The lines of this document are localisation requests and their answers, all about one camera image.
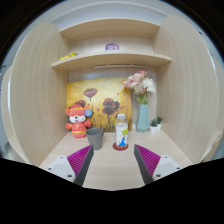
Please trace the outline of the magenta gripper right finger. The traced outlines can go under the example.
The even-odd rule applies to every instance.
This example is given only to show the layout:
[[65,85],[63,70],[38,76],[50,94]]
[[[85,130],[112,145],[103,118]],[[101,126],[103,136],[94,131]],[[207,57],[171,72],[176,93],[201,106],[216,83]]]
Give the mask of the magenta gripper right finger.
[[159,156],[140,145],[134,146],[134,155],[145,185],[181,170],[168,155]]

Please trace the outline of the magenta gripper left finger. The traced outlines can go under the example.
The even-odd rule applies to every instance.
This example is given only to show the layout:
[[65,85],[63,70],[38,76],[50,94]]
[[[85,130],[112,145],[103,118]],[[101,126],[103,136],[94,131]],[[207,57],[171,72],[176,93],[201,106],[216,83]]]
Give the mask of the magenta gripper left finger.
[[88,145],[68,157],[59,156],[46,168],[46,171],[82,186],[93,155],[93,146]]

